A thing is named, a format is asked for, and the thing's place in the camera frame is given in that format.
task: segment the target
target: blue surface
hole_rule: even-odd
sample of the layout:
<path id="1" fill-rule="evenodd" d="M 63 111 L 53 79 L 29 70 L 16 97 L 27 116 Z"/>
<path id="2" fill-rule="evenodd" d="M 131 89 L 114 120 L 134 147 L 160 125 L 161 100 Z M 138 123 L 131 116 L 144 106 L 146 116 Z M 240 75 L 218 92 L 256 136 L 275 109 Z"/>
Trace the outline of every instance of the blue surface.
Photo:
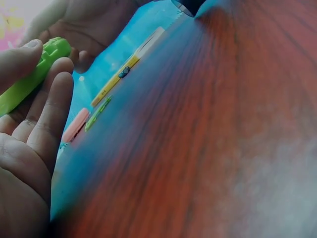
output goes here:
<path id="1" fill-rule="evenodd" d="M 152 2 L 141 7 L 117 40 L 96 59 L 88 72 L 74 73 L 74 94 L 66 127 L 82 108 L 92 110 L 90 104 L 106 82 L 158 27 L 166 29 L 180 11 L 171 1 Z"/>

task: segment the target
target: reddish-brown wood surface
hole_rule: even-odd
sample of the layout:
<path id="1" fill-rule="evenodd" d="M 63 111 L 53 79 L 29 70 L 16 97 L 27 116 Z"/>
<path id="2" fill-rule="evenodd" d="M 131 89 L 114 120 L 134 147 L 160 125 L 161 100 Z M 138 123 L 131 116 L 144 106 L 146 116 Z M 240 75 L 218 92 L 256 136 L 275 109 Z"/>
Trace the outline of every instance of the reddish-brown wood surface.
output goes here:
<path id="1" fill-rule="evenodd" d="M 317 2 L 209 6 L 66 149 L 52 237 L 317 237 Z"/>

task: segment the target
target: skin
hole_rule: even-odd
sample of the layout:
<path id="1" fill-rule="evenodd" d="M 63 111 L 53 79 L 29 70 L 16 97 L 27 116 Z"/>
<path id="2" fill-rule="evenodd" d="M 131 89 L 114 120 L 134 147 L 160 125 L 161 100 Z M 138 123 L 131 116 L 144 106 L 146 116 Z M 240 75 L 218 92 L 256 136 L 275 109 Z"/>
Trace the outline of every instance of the skin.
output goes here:
<path id="1" fill-rule="evenodd" d="M 0 92 L 35 68 L 43 50 L 36 43 L 0 52 Z M 0 237 L 40 237 L 50 221 L 51 180 L 73 68 L 70 59 L 57 60 L 38 92 L 0 118 Z"/>
<path id="2" fill-rule="evenodd" d="M 71 59 L 83 73 L 127 25 L 136 10 L 150 0 L 53 0 L 37 15 L 22 45 L 61 36 L 73 47 Z"/>
<path id="3" fill-rule="evenodd" d="M 43 44 L 61 36 L 73 47 L 57 60 L 44 84 L 17 109 L 0 118 L 0 237 L 41 237 L 50 221 L 51 181 L 68 117 L 74 64 L 89 69 L 149 0 L 53 0 L 36 16 L 20 46 L 0 52 L 0 93 L 28 75 Z"/>

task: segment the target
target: finger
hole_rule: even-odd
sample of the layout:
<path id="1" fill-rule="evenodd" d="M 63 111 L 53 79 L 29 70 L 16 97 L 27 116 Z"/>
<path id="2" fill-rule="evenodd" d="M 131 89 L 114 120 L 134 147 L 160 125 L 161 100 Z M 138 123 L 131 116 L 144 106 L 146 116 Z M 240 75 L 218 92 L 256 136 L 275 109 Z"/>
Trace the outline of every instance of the finger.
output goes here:
<path id="1" fill-rule="evenodd" d="M 74 65 L 76 65 L 79 60 L 79 51 L 75 48 L 72 48 L 69 58 L 71 61 L 73 61 Z"/>
<path id="2" fill-rule="evenodd" d="M 25 119 L 35 95 L 35 93 L 31 93 L 16 109 L 0 118 L 1 133 L 12 135 L 16 127 Z"/>
<path id="3" fill-rule="evenodd" d="M 46 76 L 43 86 L 35 97 L 32 106 L 27 113 L 27 116 L 12 133 L 13 137 L 22 142 L 27 142 L 30 133 L 32 132 L 33 128 L 35 127 L 41 116 L 54 79 L 61 72 L 68 72 L 72 74 L 73 70 L 74 65 L 72 61 L 68 58 L 60 58 L 52 65 L 50 71 Z"/>
<path id="4" fill-rule="evenodd" d="M 54 79 L 40 119 L 32 130 L 29 145 L 53 174 L 61 136 L 73 94 L 73 77 L 62 72 Z"/>
<path id="5" fill-rule="evenodd" d="M 87 51 L 81 51 L 79 53 L 78 63 L 75 65 L 77 73 L 85 73 L 90 66 L 94 63 L 96 57 L 90 55 Z"/>
<path id="6" fill-rule="evenodd" d="M 62 19 L 67 9 L 66 0 L 53 0 L 39 15 L 30 23 L 26 33 L 22 37 L 20 45 L 25 44 L 47 30 L 50 26 Z"/>
<path id="7" fill-rule="evenodd" d="M 34 70 L 42 50 L 42 42 L 34 40 L 21 48 L 0 52 L 0 94 Z"/>

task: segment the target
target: green plastic object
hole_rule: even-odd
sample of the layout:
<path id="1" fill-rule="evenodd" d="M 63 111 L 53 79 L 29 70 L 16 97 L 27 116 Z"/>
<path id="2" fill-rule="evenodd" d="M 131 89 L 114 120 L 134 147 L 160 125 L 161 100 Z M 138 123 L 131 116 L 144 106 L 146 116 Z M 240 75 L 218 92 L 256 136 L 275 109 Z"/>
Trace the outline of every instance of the green plastic object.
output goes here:
<path id="1" fill-rule="evenodd" d="M 0 117 L 15 109 L 37 86 L 42 83 L 53 63 L 68 57 L 71 46 L 67 40 L 56 37 L 43 45 L 43 53 L 34 71 L 20 79 L 0 95 Z"/>

